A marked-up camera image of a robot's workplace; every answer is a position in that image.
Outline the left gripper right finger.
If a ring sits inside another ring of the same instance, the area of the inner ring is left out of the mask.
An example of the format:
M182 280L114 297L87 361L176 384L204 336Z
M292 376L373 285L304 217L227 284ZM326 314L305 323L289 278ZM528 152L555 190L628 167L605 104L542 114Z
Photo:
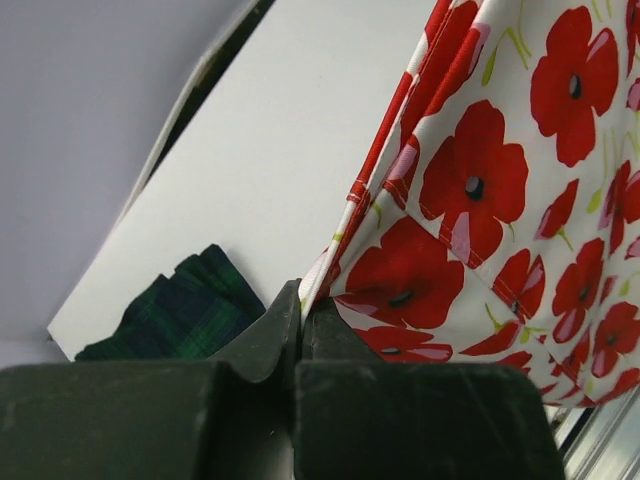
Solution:
M330 300L295 371L298 479L561 479L541 397L508 365L388 363Z

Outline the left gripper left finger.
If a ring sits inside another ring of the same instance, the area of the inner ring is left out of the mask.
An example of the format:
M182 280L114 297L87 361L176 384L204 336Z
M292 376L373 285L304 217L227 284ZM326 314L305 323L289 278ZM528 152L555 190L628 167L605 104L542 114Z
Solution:
M5 479L290 479L300 301L204 360L75 362L1 374Z

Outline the red poppy floral skirt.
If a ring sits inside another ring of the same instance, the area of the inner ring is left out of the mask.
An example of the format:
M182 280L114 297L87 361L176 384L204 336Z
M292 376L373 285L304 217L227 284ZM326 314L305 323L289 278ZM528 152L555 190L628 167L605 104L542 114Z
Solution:
M303 279L390 362L639 383L639 5L439 1Z

